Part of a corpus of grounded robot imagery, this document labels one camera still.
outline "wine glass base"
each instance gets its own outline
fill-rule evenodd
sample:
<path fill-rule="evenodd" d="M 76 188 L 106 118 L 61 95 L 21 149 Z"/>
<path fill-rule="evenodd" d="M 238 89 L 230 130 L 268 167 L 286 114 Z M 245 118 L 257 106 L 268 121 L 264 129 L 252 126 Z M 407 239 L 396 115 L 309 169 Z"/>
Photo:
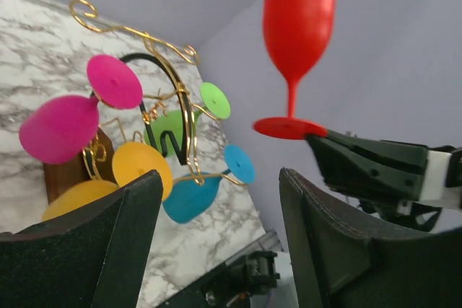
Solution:
<path fill-rule="evenodd" d="M 95 93 L 103 102 L 119 110 L 138 107 L 143 88 L 136 74 L 120 59 L 100 54 L 87 65 L 87 76 Z"/>
<path fill-rule="evenodd" d="M 255 180 L 255 168 L 250 157 L 238 146 L 225 147 L 225 162 L 231 173 L 242 183 L 251 184 Z"/>
<path fill-rule="evenodd" d="M 253 129 L 263 135 L 284 140 L 304 140 L 307 135 L 326 137 L 328 134 L 323 126 L 290 117 L 263 118 L 253 124 Z"/>
<path fill-rule="evenodd" d="M 172 191 L 173 176 L 167 160 L 154 147 L 141 142 L 128 141 L 115 151 L 112 161 L 115 181 L 120 187 L 127 185 L 151 170 L 162 179 L 164 201 Z"/>
<path fill-rule="evenodd" d="M 231 115 L 230 102 L 220 88 L 210 82 L 201 84 L 201 97 L 206 108 L 217 118 L 227 119 Z"/>

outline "yellow disc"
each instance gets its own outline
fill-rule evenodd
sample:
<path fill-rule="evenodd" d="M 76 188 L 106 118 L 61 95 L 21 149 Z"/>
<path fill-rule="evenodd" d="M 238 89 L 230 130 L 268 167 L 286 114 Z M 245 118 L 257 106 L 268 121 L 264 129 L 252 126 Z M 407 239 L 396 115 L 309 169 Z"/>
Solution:
<path fill-rule="evenodd" d="M 88 180 L 68 189 L 50 203 L 42 216 L 42 221 L 62 216 L 74 209 L 99 200 L 116 191 L 118 186 L 107 180 Z"/>
<path fill-rule="evenodd" d="M 161 153 L 147 144 L 133 141 L 124 143 L 114 153 L 113 173 L 121 187 L 151 170 L 156 170 L 162 178 L 164 201 L 172 191 L 173 176 Z"/>

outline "blue disc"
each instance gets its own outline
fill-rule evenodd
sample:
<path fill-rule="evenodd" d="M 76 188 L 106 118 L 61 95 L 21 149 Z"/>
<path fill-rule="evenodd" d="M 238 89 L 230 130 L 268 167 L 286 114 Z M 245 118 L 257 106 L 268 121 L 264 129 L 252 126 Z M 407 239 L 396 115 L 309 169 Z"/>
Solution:
<path fill-rule="evenodd" d="M 250 184 L 255 180 L 252 160 L 239 146 L 228 144 L 225 147 L 225 162 L 231 173 L 241 182 Z"/>

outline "marble wall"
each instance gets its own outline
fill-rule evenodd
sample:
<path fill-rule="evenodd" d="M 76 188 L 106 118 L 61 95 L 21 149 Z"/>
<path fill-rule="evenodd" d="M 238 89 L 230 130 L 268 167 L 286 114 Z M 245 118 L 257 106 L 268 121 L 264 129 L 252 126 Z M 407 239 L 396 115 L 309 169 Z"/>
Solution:
<path fill-rule="evenodd" d="M 160 51 L 191 91 L 191 101 L 200 102 L 197 68 L 171 50 Z M 19 143 L 21 122 L 52 97 L 88 95 L 91 90 L 85 69 L 92 55 L 133 52 L 145 52 L 145 48 L 142 41 L 129 35 L 91 32 L 70 14 L 39 1 L 0 0 L 0 232 L 18 232 L 39 222 L 47 206 L 42 165 Z M 130 67 L 138 74 L 145 93 L 173 91 L 167 77 L 153 64 L 136 62 Z M 173 101 L 169 108 L 178 106 Z M 127 134 L 143 130 L 138 110 L 120 112 L 103 106 L 100 111 L 102 121 L 120 117 Z M 115 145 L 121 143 L 116 127 L 104 130 Z M 198 132 L 202 169 L 225 169 L 222 150 L 226 139 L 219 124 L 202 117 Z M 175 158 L 170 164 L 175 177 L 187 173 Z M 226 181 L 213 206 L 189 224 L 174 224 L 161 211 L 139 307 L 160 303 L 262 234 L 248 191 Z"/>

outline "wine glass stem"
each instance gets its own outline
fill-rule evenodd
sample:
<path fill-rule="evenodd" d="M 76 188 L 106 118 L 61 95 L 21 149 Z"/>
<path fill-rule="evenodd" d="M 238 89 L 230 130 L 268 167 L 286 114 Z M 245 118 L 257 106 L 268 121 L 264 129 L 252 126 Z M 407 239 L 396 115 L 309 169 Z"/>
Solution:
<path fill-rule="evenodd" d="M 295 117 L 295 105 L 297 103 L 297 84 L 291 83 L 289 87 L 289 99 L 287 100 L 287 116 L 289 118 Z"/>

